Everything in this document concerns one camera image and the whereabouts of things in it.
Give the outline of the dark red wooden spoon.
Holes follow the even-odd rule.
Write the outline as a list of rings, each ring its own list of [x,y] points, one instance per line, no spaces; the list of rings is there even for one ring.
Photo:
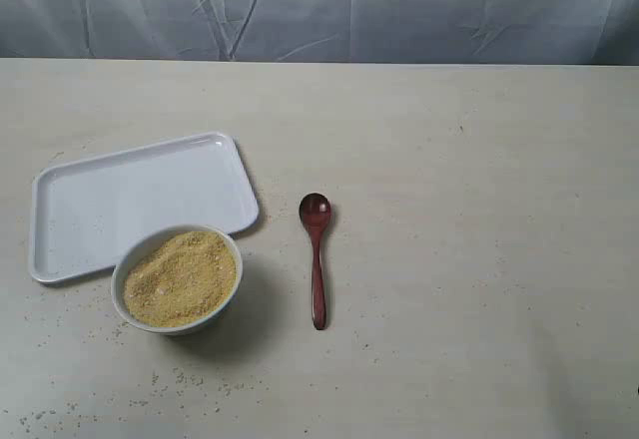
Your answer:
[[[326,305],[321,268],[321,240],[331,219],[328,199],[319,193],[303,197],[299,206],[302,225],[309,234],[313,249],[312,265],[312,320],[316,330],[326,328]]]

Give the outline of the grey wrinkled backdrop curtain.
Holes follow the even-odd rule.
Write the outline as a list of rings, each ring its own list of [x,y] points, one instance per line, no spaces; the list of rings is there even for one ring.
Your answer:
[[[5,57],[638,61],[638,0],[1,0]]]

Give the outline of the white ceramic bowl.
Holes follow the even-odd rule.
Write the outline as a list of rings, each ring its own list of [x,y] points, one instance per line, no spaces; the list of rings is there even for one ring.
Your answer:
[[[173,235],[179,234],[182,232],[193,231],[193,230],[209,230],[214,231],[221,235],[227,242],[229,248],[232,249],[234,255],[236,256],[236,261],[239,264],[239,278],[238,283],[236,285],[236,289],[232,293],[232,296],[221,305],[221,307],[215,311],[213,311],[210,315],[204,317],[203,319],[196,321],[191,324],[187,324],[184,326],[176,327],[176,328],[162,328],[162,327],[152,327],[147,326],[144,323],[136,320],[127,310],[126,304],[123,299],[124,292],[124,279],[131,267],[133,267],[140,259],[148,255],[149,253],[156,250],[159,246],[161,246],[165,241],[170,239]],[[193,333],[214,321],[216,317],[218,317],[224,309],[231,303],[234,295],[237,293],[242,276],[244,272],[243,259],[238,249],[237,245],[233,241],[233,239],[222,231],[201,225],[194,224],[185,224],[185,225],[177,225],[164,228],[162,230],[156,231],[133,245],[120,259],[119,263],[116,265],[111,281],[111,292],[112,299],[114,302],[114,306],[117,311],[121,314],[121,316],[129,322],[131,325],[142,329],[147,332],[153,332],[164,335],[184,335]]]

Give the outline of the yellow millet grains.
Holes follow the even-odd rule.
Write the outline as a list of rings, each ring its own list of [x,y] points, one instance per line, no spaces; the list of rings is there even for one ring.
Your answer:
[[[124,279],[128,312],[147,326],[176,328],[219,309],[231,296],[239,264],[214,231],[173,235],[138,261]]]

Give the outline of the white rectangular plastic tray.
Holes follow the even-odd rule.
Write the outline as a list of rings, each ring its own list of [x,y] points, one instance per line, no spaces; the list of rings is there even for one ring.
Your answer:
[[[61,164],[32,183],[28,270],[58,284],[114,267],[160,229],[193,224],[233,234],[259,213],[236,143],[223,133]]]

